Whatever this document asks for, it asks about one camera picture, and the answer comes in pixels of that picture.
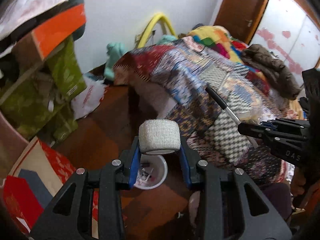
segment white wall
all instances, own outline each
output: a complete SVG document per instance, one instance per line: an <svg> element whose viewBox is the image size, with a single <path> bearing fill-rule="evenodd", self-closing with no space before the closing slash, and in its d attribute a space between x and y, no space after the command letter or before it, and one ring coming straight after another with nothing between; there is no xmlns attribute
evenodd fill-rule
<svg viewBox="0 0 320 240"><path fill-rule="evenodd" d="M215 9L213 11L213 14L212 14L212 18L211 18L211 21L210 21L210 25L214 25L214 22L216 21L216 18L218 16L218 13L220 11L220 7L222 5L222 2L223 0L217 0L216 1L216 4L215 4Z"/></svg>
<svg viewBox="0 0 320 240"><path fill-rule="evenodd" d="M133 49L135 35L143 32L157 12L163 12L169 17L177 34L187 33L198 23L210 24L218 2L218 0L85 0L86 30L83 37L75 42L80 68L82 72L87 72L105 63L106 45L110 42L122 42L127 49ZM157 28L155 42L162 35L160 30Z"/></svg>

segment white plastic bag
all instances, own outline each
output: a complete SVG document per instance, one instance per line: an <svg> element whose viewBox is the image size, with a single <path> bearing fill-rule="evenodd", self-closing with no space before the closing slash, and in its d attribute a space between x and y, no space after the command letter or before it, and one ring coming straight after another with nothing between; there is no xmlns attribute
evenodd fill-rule
<svg viewBox="0 0 320 240"><path fill-rule="evenodd" d="M93 80L86 75L83 76L87 88L71 101L75 120L82 118L96 109L104 98L108 86L103 80Z"/></svg>
<svg viewBox="0 0 320 240"><path fill-rule="evenodd" d="M26 21L68 0L14 0L0 19L0 40Z"/></svg>
<svg viewBox="0 0 320 240"><path fill-rule="evenodd" d="M261 98L256 102L255 105L251 105L251 110L244 112L244 113L238 113L237 117L241 122L248 122L248 123L260 123L260 118L263 114L262 110L262 100Z"/></svg>

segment white tape roll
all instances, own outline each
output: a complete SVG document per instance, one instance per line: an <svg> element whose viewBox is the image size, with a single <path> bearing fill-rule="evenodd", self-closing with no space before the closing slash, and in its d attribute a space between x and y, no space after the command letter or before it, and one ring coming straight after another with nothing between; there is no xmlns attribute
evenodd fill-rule
<svg viewBox="0 0 320 240"><path fill-rule="evenodd" d="M147 120L139 127L140 152L148 155L168 154L180 149L180 130L176 122Z"/></svg>

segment white cloth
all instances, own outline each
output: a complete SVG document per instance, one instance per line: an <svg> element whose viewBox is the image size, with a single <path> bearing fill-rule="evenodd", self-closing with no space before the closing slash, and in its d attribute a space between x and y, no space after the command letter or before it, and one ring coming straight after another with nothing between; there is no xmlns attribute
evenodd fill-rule
<svg viewBox="0 0 320 240"><path fill-rule="evenodd" d="M14 0L0 19L0 40L26 21L68 0Z"/></svg>
<svg viewBox="0 0 320 240"><path fill-rule="evenodd" d="M77 120L87 116L96 109L104 98L107 86L103 80L93 80L83 75L87 88L71 100L71 107L74 112L74 119Z"/></svg>
<svg viewBox="0 0 320 240"><path fill-rule="evenodd" d="M294 175L295 166L292 165L291 163L287 163L287 165L288 165L288 171L287 171L287 178L286 178L286 180L291 183L292 178L293 178L293 175Z"/></svg>

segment metal screw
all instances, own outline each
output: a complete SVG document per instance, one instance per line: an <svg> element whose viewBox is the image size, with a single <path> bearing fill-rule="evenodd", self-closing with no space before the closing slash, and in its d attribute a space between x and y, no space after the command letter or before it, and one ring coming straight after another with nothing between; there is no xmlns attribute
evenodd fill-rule
<svg viewBox="0 0 320 240"><path fill-rule="evenodd" d="M85 169L84 169L84 168L79 168L79 169L76 170L76 173L77 173L78 175L82 175L82 174L84 174L84 172L85 172Z"/></svg>
<svg viewBox="0 0 320 240"><path fill-rule="evenodd" d="M243 175L243 174L244 174L244 171L243 171L243 169L241 169L241 168L236 168L236 169L235 169L235 173L238 174L238 175Z"/></svg>
<svg viewBox="0 0 320 240"><path fill-rule="evenodd" d="M112 161L113 166L120 166L121 165L121 160L113 160Z"/></svg>
<svg viewBox="0 0 320 240"><path fill-rule="evenodd" d="M207 162L207 161L205 161L205 160L199 160L198 164L199 164L200 166L205 167L205 166L207 166L207 165L208 165L208 162Z"/></svg>

